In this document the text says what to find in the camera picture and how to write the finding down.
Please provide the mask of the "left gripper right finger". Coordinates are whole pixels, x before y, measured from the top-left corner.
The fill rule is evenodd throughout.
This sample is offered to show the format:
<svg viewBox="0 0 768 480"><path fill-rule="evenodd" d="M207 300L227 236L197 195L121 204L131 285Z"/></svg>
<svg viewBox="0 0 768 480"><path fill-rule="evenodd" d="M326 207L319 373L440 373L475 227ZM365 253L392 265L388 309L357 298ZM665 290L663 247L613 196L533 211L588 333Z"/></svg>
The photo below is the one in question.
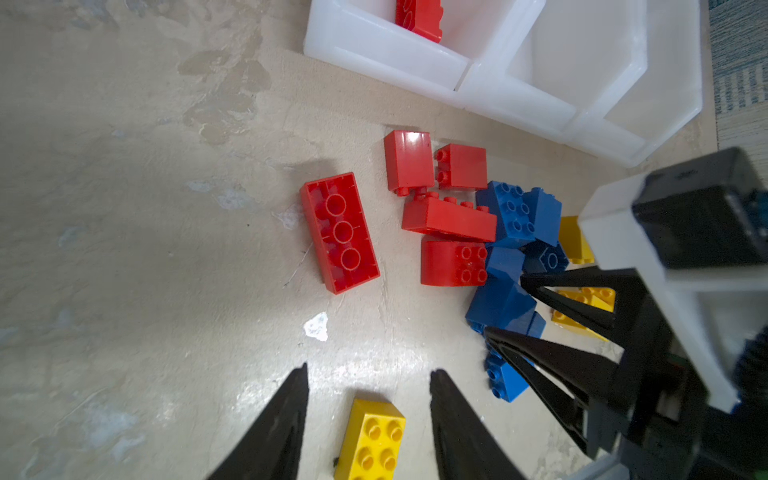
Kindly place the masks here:
<svg viewBox="0 0 768 480"><path fill-rule="evenodd" d="M445 370L431 372L430 394L440 479L525 479Z"/></svg>

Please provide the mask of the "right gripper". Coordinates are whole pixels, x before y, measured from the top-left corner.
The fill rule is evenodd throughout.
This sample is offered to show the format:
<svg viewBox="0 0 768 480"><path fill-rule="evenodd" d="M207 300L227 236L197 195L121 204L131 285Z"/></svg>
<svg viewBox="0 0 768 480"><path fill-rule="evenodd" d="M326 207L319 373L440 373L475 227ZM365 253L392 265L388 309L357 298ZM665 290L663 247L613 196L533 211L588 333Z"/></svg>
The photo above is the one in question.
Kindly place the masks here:
<svg viewBox="0 0 768 480"><path fill-rule="evenodd" d="M487 344L529 384L587 456L614 453L637 479L767 476L767 332L736 363L739 400L708 406L703 382L672 352L673 335L634 269L588 267L523 274L522 288L624 348L619 363L547 340L487 327ZM609 312L550 287L610 288Z"/></svg>

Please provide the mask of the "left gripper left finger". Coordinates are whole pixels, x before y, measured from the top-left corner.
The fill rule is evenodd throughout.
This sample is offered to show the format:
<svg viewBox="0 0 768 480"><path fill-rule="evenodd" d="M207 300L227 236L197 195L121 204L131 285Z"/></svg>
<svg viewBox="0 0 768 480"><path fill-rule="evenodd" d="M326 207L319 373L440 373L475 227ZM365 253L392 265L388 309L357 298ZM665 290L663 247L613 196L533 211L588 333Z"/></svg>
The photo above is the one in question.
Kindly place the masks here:
<svg viewBox="0 0 768 480"><path fill-rule="evenodd" d="M290 372L253 425L209 477L295 479L309 398L308 369Z"/></svg>

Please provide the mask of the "blue large square brick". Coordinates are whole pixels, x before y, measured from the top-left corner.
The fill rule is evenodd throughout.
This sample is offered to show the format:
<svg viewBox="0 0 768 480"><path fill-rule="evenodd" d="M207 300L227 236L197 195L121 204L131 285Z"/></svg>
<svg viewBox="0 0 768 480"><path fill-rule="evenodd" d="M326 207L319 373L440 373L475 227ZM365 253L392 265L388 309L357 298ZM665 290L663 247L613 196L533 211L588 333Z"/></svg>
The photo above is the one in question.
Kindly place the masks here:
<svg viewBox="0 0 768 480"><path fill-rule="evenodd" d="M477 288L465 318L470 327L480 334L487 327L526 334L536 304L536 300L517 282L491 277Z"/></svg>

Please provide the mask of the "blue tall brick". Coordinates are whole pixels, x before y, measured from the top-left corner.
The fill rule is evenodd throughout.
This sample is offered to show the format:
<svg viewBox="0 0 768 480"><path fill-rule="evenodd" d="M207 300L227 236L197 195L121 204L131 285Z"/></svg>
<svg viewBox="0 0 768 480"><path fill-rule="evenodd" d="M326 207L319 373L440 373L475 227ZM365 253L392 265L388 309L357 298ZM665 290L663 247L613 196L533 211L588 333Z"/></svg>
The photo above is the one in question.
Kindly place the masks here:
<svg viewBox="0 0 768 480"><path fill-rule="evenodd" d="M556 246L559 240L562 203L540 187L524 193L523 202L529 209L535 238L547 245Z"/></svg>

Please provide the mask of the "blue long studded brick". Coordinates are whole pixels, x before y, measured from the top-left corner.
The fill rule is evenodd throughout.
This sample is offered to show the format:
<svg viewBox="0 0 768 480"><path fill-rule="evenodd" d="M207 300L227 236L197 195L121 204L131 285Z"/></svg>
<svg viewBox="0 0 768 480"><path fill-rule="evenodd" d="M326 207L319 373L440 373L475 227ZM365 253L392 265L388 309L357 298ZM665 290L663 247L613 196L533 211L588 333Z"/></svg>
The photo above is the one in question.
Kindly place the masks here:
<svg viewBox="0 0 768 480"><path fill-rule="evenodd" d="M494 247L521 248L535 241L535 226L523 194L521 187L497 181L475 192L477 205L487 207L496 216Z"/></svg>

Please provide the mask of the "red square brick studs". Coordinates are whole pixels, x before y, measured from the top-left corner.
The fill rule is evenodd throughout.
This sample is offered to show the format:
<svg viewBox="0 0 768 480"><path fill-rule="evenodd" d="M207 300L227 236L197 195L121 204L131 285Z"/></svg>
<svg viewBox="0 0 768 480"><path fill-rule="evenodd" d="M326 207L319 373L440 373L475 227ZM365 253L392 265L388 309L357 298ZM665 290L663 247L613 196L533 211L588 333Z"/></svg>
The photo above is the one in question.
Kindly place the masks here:
<svg viewBox="0 0 768 480"><path fill-rule="evenodd" d="M482 286L488 250L483 243L425 239L421 243L421 283L435 287Z"/></svg>

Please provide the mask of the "red long curved brick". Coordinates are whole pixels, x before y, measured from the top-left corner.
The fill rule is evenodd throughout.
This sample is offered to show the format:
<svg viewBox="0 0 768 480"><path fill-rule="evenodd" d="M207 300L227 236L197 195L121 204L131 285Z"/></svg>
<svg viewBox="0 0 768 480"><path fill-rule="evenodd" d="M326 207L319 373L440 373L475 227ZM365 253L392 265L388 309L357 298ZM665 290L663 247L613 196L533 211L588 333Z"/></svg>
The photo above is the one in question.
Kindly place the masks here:
<svg viewBox="0 0 768 480"><path fill-rule="evenodd" d="M440 0L397 0L395 24L439 43L443 36L440 28L443 13Z"/></svg>

